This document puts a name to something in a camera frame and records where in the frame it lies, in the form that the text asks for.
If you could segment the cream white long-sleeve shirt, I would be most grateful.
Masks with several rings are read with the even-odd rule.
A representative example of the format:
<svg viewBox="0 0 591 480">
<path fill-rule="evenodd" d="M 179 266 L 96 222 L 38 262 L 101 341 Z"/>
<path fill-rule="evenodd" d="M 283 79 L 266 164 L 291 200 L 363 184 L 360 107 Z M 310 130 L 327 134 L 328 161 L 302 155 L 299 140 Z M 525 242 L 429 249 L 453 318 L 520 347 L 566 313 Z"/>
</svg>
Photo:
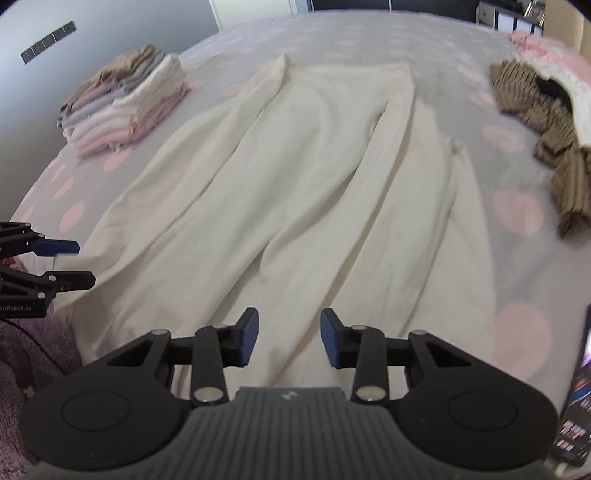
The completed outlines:
<svg viewBox="0 0 591 480">
<path fill-rule="evenodd" d="M 81 252 L 95 275 L 57 314 L 90 363 L 153 329 L 175 337 L 259 311 L 240 386 L 346 387 L 320 314 L 389 337 L 424 330 L 487 360 L 496 295 L 467 147 L 403 64 L 281 56 L 187 121 L 106 210 Z"/>
</svg>

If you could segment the purple fleece sleeve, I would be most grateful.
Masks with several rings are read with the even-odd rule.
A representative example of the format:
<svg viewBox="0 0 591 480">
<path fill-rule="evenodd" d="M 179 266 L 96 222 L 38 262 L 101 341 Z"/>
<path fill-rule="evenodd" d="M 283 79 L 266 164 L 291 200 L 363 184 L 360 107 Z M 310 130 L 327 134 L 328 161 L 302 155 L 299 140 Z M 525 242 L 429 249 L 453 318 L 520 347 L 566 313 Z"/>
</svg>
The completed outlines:
<svg viewBox="0 0 591 480">
<path fill-rule="evenodd" d="M 81 366 L 71 330 L 59 319 L 1 324 L 1 477 L 18 479 L 32 464 L 19 415 L 39 389 Z"/>
</svg>

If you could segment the folded pink garment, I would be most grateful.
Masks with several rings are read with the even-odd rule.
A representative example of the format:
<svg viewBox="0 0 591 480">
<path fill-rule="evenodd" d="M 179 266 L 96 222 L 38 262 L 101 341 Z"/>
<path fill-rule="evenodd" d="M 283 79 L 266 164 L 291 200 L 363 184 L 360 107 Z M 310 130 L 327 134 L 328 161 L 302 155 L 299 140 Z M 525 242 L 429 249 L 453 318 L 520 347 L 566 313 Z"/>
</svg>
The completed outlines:
<svg viewBox="0 0 591 480">
<path fill-rule="evenodd" d="M 137 120 L 113 118 L 93 127 L 79 140 L 72 142 L 75 155 L 78 158 L 87 158 L 141 140 L 183 102 L 189 91 L 190 87 L 183 83 L 172 95 L 159 100 Z"/>
</svg>

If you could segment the folded grey garment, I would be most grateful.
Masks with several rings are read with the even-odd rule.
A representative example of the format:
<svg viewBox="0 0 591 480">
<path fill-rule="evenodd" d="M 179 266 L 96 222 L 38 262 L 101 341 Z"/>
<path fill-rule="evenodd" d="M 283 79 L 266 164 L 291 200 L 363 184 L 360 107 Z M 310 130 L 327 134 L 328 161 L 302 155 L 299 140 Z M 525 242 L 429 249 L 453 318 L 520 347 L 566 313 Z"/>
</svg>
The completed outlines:
<svg viewBox="0 0 591 480">
<path fill-rule="evenodd" d="M 161 57 L 160 58 L 156 58 L 155 61 L 153 62 L 153 64 L 148 68 L 148 72 L 145 75 L 145 77 L 136 85 L 136 86 L 131 86 L 131 87 L 126 87 L 126 88 L 120 88 L 118 90 L 113 90 L 99 98 L 97 98 L 96 100 L 91 101 L 90 103 L 88 103 L 86 106 L 80 108 L 79 110 L 73 112 L 72 114 L 70 114 L 62 123 L 62 126 L 59 127 L 57 125 L 58 128 L 64 129 L 70 125 L 73 125 L 75 123 L 77 123 L 79 121 L 79 119 L 84 119 L 88 116 L 90 116 L 92 113 L 96 112 L 97 110 L 100 110 L 101 108 L 103 108 L 105 105 L 108 105 L 110 103 L 112 103 L 114 100 L 122 98 L 126 95 L 128 95 L 129 93 L 131 93 L 143 80 L 145 80 L 150 74 L 151 72 L 161 63 L 161 61 L 164 59 L 165 57 L 165 53 L 162 51 Z"/>
</svg>

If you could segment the grey pink-dotted bed cover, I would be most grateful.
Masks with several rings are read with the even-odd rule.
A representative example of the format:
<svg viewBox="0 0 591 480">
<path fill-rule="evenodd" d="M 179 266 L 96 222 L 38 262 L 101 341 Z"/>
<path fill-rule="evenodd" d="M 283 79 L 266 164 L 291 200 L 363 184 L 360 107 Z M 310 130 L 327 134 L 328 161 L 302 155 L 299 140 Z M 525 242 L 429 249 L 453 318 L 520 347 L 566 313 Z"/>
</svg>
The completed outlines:
<svg viewBox="0 0 591 480">
<path fill-rule="evenodd" d="M 84 212 L 68 237 L 84 241 L 99 217 L 139 175 L 156 150 L 193 115 L 221 102 L 225 92 L 281 52 L 301 62 L 374 65 L 408 63 L 419 94 L 443 129 L 471 155 L 488 222 L 496 304 L 486 316 L 459 280 L 437 274 L 426 287 L 448 299 L 406 323 L 394 316 L 394 336 L 423 328 L 542 391 L 562 406 L 570 387 L 590 300 L 590 239 L 558 236 L 550 198 L 551 170 L 535 159 L 535 133 L 501 114 L 488 69 L 513 51 L 502 35 L 444 17 L 370 11 L 298 15 L 246 23 L 183 52 L 191 92 L 172 117 L 122 161 L 98 156 L 80 164 L 68 149 L 47 158 L 23 197 L 15 220 L 58 234 L 66 211 Z"/>
</svg>

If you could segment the folded beige garment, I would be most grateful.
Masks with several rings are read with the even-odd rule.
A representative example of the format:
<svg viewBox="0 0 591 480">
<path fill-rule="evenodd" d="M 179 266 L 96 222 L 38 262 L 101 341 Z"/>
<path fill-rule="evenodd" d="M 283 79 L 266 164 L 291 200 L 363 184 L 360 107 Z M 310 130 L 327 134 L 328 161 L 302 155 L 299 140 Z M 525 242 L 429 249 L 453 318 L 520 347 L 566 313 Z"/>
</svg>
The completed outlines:
<svg viewBox="0 0 591 480">
<path fill-rule="evenodd" d="M 161 50 L 148 44 L 115 57 L 90 79 L 78 86 L 63 102 L 56 119 L 57 125 L 61 127 L 70 114 L 113 90 L 136 86 L 161 54 Z"/>
</svg>

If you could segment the folded white garment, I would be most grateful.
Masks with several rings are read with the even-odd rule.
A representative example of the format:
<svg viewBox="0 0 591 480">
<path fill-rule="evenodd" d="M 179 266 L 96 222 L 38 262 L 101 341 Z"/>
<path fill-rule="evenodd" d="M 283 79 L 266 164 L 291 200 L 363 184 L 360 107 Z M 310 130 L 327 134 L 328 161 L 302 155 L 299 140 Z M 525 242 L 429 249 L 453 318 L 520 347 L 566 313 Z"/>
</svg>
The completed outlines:
<svg viewBox="0 0 591 480">
<path fill-rule="evenodd" d="M 155 69 L 129 94 L 114 99 L 95 113 L 63 128 L 68 143 L 83 145 L 112 130 L 139 122 L 163 99 L 183 86 L 186 72 L 176 54 L 166 55 Z"/>
</svg>

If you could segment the black smartphone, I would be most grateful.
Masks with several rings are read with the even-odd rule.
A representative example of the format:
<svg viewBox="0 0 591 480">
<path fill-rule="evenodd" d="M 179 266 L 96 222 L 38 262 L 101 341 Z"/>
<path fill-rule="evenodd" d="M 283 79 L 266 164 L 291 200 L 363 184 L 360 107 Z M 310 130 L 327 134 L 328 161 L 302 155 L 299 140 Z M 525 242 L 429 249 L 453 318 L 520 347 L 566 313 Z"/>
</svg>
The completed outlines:
<svg viewBox="0 0 591 480">
<path fill-rule="evenodd" d="M 559 434 L 551 454 L 567 465 L 580 468 L 590 454 L 590 307 L 576 368 L 561 415 Z"/>
</svg>

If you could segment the white room door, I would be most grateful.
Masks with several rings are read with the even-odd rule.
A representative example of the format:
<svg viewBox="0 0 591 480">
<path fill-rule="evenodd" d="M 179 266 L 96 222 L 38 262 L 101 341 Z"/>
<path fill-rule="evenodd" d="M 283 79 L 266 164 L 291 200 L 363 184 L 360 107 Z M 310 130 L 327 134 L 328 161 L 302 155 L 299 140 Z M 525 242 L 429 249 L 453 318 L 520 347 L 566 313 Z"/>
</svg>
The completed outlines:
<svg viewBox="0 0 591 480">
<path fill-rule="evenodd" d="M 220 30 L 310 11 L 305 0 L 209 0 L 209 4 Z"/>
</svg>

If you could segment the brown striped garment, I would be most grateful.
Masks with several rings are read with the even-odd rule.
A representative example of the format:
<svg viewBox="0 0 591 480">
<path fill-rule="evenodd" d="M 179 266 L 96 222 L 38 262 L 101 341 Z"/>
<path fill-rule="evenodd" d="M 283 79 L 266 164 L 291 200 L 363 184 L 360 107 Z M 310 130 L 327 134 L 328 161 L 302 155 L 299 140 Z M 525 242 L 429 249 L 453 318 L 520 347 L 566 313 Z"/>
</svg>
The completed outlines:
<svg viewBox="0 0 591 480">
<path fill-rule="evenodd" d="M 566 89 L 517 60 L 491 64 L 489 78 L 500 112 L 520 119 L 539 135 L 534 156 L 553 170 L 549 189 L 560 214 L 559 235 L 588 231 L 590 149 L 579 142 Z"/>
</svg>

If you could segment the white printed garment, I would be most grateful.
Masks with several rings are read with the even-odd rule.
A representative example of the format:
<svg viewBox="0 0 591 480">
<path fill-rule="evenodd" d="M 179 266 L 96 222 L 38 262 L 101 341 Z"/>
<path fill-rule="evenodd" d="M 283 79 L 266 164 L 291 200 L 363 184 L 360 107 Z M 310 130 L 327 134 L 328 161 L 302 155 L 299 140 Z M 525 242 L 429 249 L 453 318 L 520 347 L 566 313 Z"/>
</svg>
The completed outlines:
<svg viewBox="0 0 591 480">
<path fill-rule="evenodd" d="M 512 54 L 512 59 L 535 70 L 544 80 L 556 81 L 568 94 L 575 131 L 579 144 L 590 146 L 590 86 L 570 70 L 554 63 L 522 54 Z"/>
</svg>

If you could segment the pink pillow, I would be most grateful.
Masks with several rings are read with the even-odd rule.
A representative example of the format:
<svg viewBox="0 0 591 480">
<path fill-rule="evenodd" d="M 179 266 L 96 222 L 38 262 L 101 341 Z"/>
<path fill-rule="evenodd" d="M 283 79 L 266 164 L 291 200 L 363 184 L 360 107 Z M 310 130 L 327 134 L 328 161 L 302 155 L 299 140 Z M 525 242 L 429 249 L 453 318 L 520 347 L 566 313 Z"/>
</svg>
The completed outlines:
<svg viewBox="0 0 591 480">
<path fill-rule="evenodd" d="M 526 62 L 542 73 L 570 87 L 590 89 L 590 64 L 562 42 L 540 35 L 516 31 L 509 40 Z"/>
</svg>

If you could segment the white bedside cabinet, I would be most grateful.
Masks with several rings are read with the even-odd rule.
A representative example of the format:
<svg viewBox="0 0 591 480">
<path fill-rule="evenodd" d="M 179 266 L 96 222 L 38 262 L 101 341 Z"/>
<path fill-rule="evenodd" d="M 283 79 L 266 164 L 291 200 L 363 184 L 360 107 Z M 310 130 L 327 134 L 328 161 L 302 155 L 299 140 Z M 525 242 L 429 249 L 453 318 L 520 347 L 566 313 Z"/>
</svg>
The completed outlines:
<svg viewBox="0 0 591 480">
<path fill-rule="evenodd" d="M 524 17 L 524 11 L 530 1 L 497 0 L 481 1 L 476 8 L 476 23 L 488 26 L 502 33 L 516 31 L 542 35 L 542 27 L 530 23 Z"/>
</svg>

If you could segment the beige padded headboard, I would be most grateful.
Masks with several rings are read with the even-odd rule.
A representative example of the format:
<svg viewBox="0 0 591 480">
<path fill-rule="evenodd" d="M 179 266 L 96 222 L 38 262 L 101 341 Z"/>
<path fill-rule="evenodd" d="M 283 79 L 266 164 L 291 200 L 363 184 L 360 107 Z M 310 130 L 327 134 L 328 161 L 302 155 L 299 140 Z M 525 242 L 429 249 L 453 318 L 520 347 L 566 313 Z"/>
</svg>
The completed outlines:
<svg viewBox="0 0 591 480">
<path fill-rule="evenodd" d="M 590 22 L 565 0 L 545 1 L 544 35 L 577 52 L 590 49 Z"/>
</svg>

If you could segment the grey wall switch panel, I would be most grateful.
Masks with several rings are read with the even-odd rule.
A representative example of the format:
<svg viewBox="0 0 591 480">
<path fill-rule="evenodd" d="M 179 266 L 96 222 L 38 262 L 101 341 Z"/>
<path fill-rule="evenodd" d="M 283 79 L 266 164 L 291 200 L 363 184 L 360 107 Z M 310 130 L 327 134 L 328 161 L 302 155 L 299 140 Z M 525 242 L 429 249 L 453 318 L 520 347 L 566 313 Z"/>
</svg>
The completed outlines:
<svg viewBox="0 0 591 480">
<path fill-rule="evenodd" d="M 24 50 L 20 57 L 24 64 L 28 64 L 45 50 L 53 46 L 55 43 L 59 42 L 60 40 L 64 39 L 65 37 L 71 35 L 77 30 L 76 24 L 74 21 L 70 21 L 61 27 L 57 28 L 56 30 L 52 31 L 48 35 L 44 36 L 41 40 L 34 43 L 31 47 Z"/>
</svg>

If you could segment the picture frame on cabinet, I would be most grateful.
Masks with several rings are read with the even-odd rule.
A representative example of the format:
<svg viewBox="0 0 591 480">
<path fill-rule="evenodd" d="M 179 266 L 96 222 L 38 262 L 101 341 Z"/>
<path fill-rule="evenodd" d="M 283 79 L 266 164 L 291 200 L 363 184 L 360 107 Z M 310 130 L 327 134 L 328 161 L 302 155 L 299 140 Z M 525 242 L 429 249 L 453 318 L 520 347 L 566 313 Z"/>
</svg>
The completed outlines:
<svg viewBox="0 0 591 480">
<path fill-rule="evenodd" d="M 524 17 L 530 23 L 540 27 L 544 25 L 545 15 L 545 3 L 543 1 L 530 1 L 524 11 Z"/>
</svg>

